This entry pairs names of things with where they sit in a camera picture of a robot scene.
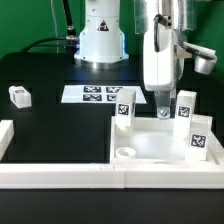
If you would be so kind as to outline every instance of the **marker block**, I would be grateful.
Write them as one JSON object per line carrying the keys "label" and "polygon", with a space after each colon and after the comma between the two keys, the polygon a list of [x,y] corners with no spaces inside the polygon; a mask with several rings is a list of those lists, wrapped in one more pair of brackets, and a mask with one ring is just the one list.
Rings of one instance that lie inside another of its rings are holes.
{"label": "marker block", "polygon": [[9,88],[10,100],[18,107],[25,108],[31,107],[31,95],[30,93],[24,89],[22,86],[11,86]]}
{"label": "marker block", "polygon": [[0,122],[0,159],[2,159],[12,137],[14,135],[13,121],[2,120]]}
{"label": "marker block", "polygon": [[115,131],[121,137],[132,135],[135,118],[136,90],[122,88],[117,93]]}
{"label": "marker block", "polygon": [[174,120],[174,137],[186,139],[189,136],[190,123],[194,114],[196,92],[181,90],[177,96]]}
{"label": "marker block", "polygon": [[186,161],[206,161],[208,136],[211,132],[212,117],[193,115],[190,125],[190,136],[186,148]]}

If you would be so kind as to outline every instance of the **black table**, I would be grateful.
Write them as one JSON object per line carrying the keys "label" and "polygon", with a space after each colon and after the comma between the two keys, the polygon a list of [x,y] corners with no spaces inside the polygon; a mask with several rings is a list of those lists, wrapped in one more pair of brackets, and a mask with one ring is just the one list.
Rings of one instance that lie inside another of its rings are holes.
{"label": "black table", "polygon": [[[0,61],[0,119],[13,119],[15,136],[2,163],[108,163],[114,105],[61,104],[64,85],[140,85],[147,104],[136,116],[156,116],[142,79],[142,58],[95,71],[60,54],[9,54]],[[223,87],[186,63],[178,89],[197,91],[195,113],[213,116],[224,144]],[[32,108],[17,109],[8,88],[24,86]],[[0,190],[1,223],[223,223],[224,190]]]}

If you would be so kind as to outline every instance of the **white paper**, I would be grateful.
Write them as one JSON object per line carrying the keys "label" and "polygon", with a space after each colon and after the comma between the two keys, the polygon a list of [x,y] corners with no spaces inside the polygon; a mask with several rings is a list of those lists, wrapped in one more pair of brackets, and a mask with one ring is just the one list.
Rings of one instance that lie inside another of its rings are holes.
{"label": "white paper", "polygon": [[116,103],[121,88],[136,90],[136,103],[146,104],[140,86],[66,85],[61,103]]}

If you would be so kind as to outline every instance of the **green wall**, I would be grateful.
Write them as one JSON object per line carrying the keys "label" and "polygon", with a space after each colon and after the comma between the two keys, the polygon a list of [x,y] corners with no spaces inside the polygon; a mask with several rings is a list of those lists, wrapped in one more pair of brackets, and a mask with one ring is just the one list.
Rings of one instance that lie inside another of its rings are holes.
{"label": "green wall", "polygon": [[[55,0],[59,34],[66,34],[62,0]],[[84,27],[84,0],[70,0],[78,33]],[[0,58],[18,52],[30,43],[55,36],[50,0],[0,1]],[[189,36],[191,42],[217,50],[218,63],[212,75],[224,85],[224,1],[197,3],[198,28]],[[142,35],[134,32],[133,0],[121,0],[120,27],[126,35],[129,54],[142,54]],[[32,51],[55,52],[48,48]]]}

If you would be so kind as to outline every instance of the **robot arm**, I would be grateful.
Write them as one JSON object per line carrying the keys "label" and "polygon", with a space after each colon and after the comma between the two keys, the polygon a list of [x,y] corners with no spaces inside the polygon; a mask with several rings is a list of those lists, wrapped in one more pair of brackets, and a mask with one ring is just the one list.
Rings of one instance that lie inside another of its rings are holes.
{"label": "robot arm", "polygon": [[125,63],[124,33],[119,28],[120,0],[85,0],[85,27],[80,33],[76,63],[109,69]]}
{"label": "robot arm", "polygon": [[144,12],[146,18],[143,46],[145,88],[154,92],[157,117],[168,119],[171,97],[183,74],[184,59],[196,55],[195,71],[209,74],[217,58],[215,51],[185,41],[184,31],[195,29],[195,0],[142,0],[136,4],[138,10],[144,9],[140,13]]}

